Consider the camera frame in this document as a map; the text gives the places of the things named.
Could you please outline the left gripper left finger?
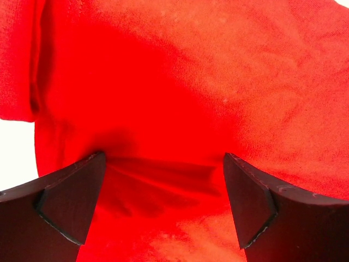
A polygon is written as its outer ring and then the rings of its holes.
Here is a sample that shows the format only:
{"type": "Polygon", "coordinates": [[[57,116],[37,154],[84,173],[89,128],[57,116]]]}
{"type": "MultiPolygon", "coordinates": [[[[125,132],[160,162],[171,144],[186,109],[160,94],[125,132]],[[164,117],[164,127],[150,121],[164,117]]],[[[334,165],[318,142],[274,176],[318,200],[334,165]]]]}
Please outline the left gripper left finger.
{"type": "Polygon", "coordinates": [[[1,191],[1,261],[76,261],[105,170],[105,154],[98,152],[1,191]]]}

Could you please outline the red t shirt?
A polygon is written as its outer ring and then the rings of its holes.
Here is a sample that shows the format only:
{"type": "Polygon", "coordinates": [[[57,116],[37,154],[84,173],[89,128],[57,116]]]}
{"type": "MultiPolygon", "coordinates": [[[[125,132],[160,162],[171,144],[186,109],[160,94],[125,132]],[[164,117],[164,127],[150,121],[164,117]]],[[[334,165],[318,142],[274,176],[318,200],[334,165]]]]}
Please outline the red t shirt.
{"type": "Polygon", "coordinates": [[[40,176],[103,151],[78,261],[245,261],[222,160],[348,199],[335,1],[1,1],[1,119],[40,176]]]}

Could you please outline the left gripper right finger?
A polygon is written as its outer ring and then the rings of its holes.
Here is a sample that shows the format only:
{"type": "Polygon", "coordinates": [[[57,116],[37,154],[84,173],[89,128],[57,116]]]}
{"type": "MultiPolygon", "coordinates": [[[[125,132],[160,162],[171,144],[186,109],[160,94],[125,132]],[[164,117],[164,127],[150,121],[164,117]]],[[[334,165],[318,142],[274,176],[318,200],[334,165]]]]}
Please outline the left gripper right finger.
{"type": "Polygon", "coordinates": [[[348,201],[294,186],[231,153],[224,178],[247,261],[348,261],[348,201]]]}

